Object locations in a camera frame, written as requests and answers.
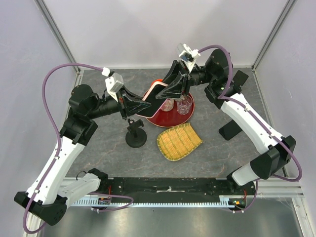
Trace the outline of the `pink-cased smartphone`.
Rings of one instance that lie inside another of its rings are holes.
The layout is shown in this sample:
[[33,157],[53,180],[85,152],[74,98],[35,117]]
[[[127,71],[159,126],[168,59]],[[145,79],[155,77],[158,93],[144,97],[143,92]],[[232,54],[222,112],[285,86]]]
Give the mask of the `pink-cased smartphone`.
[[158,81],[151,85],[143,97],[143,101],[151,103],[151,106],[138,112],[136,115],[144,118],[152,118],[166,101],[166,99],[156,99],[156,95],[158,95],[166,87],[167,84]]

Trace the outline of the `black phone stand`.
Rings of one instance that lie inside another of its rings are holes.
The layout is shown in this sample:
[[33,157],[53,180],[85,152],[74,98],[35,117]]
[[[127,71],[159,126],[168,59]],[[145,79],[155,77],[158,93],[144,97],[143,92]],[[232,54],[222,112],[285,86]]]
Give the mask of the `black phone stand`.
[[147,141],[147,134],[142,129],[144,126],[143,121],[128,119],[129,126],[127,127],[127,134],[125,136],[125,141],[128,146],[132,148],[140,148],[142,147]]

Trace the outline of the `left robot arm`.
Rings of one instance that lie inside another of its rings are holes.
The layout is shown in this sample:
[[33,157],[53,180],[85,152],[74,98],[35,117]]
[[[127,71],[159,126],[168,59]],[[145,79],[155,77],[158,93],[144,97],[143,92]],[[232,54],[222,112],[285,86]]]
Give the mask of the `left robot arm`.
[[118,99],[111,96],[99,98],[87,84],[76,86],[69,99],[70,110],[61,130],[57,131],[57,144],[51,157],[35,182],[14,201],[48,225],[56,225],[70,205],[96,192],[108,190],[108,175],[96,168],[84,177],[62,188],[61,183],[71,165],[90,141],[98,125],[95,118],[121,113],[124,118],[151,106],[138,95],[122,87]]

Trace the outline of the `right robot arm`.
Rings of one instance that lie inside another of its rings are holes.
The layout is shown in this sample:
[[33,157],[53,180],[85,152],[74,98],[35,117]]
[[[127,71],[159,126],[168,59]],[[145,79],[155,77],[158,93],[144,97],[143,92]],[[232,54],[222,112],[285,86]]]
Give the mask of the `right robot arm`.
[[192,86],[206,84],[204,92],[208,100],[232,119],[219,129],[219,133],[230,140],[243,131],[259,153],[228,176],[226,188],[229,193],[238,194],[251,181],[275,176],[291,160],[298,162],[293,153],[295,139],[277,132],[247,102],[241,87],[248,75],[233,72],[230,54],[224,47],[210,45],[192,50],[186,44],[180,44],[177,53],[180,60],[173,61],[163,79],[167,86],[156,98],[181,99]]

